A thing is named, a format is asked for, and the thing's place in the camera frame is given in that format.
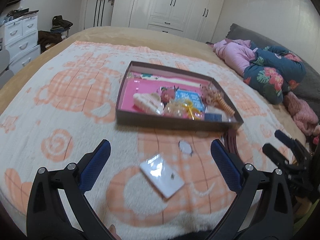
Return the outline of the person's left hand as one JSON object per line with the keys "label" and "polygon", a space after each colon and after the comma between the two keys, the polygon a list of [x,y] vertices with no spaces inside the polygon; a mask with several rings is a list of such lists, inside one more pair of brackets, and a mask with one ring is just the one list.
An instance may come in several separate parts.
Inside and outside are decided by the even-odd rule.
{"label": "person's left hand", "polygon": [[116,232],[116,227],[113,224],[110,225],[108,230],[116,240],[121,240],[121,238],[119,237],[119,235]]}

